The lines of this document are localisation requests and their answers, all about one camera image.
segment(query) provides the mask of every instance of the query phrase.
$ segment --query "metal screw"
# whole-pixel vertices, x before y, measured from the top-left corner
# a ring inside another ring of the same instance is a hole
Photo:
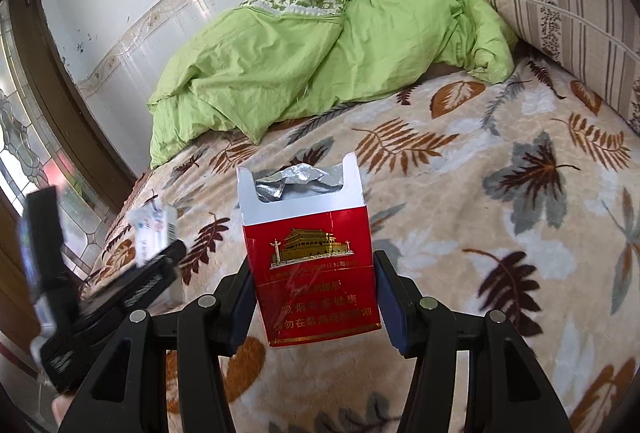
[[[507,316],[505,316],[501,310],[492,310],[489,312],[489,317],[491,321],[495,321],[496,323],[502,323],[507,319]]]
[[[427,296],[420,299],[420,306],[422,308],[426,308],[427,310],[433,310],[438,306],[438,300],[430,296]]]
[[[131,320],[133,323],[140,323],[140,321],[143,321],[145,318],[146,312],[141,308],[139,308],[138,310],[134,310],[131,314],[129,314],[129,320]]]
[[[216,304],[216,297],[210,294],[205,294],[198,299],[198,305],[202,308],[213,307]]]

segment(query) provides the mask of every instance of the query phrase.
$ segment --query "barcode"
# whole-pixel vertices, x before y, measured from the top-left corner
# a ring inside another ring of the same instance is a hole
[[[173,225],[172,223],[168,223],[166,225],[166,234],[167,234],[167,238],[169,239],[169,243],[171,243],[172,241],[175,240],[176,236],[175,236],[175,225]]]

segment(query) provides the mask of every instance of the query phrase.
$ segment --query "bed sheet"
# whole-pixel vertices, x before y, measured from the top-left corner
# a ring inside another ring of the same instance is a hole
[[[273,128],[259,146],[208,132],[140,183],[178,211],[190,252],[186,301],[245,255],[235,168],[263,176],[356,151],[374,249],[449,308],[501,308],[525,336],[574,429],[596,431],[622,396],[640,345],[640,138],[597,94],[542,56],[489,86],[454,73],[369,103]],[[134,262],[124,217],[94,289]],[[256,309],[244,346],[221,359],[238,431],[394,431],[414,362],[384,330],[271,349]],[[462,427],[468,357],[458,356],[451,431]],[[176,360],[168,409],[180,431]]]

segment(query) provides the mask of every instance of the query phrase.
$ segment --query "silver foil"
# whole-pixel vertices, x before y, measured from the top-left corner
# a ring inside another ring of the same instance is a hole
[[[255,191],[262,202],[332,193],[341,188],[342,163],[328,168],[296,164],[255,181]]]

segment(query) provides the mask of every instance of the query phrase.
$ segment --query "green blanket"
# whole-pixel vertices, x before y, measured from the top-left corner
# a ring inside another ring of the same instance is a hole
[[[257,143],[276,121],[388,95],[433,62],[503,81],[515,41],[485,0],[245,0],[167,63],[148,102],[151,166],[209,129]]]

